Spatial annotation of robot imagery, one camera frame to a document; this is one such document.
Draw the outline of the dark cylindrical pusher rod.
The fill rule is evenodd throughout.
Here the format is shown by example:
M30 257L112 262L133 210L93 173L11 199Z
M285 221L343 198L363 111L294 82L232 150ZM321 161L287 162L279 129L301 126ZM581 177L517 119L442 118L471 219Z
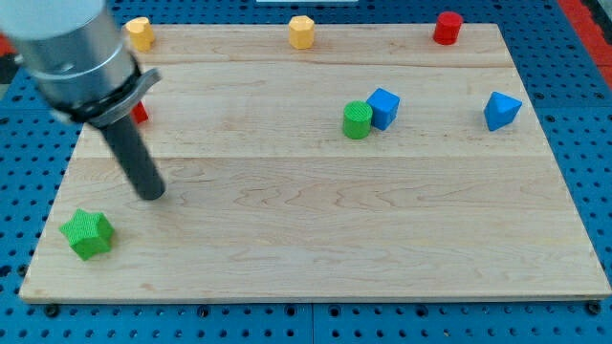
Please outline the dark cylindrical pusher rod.
M146 201L159 199L165 192L164 180L134 120L125 116L101 133L136 194Z

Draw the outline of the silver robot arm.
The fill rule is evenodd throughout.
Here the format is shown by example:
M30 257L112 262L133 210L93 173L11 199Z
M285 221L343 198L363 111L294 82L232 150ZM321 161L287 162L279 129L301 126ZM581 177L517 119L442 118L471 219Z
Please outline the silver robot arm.
M58 119L98 129L143 200L165 184L132 110L161 76L142 71L104 0L1 0L1 31Z

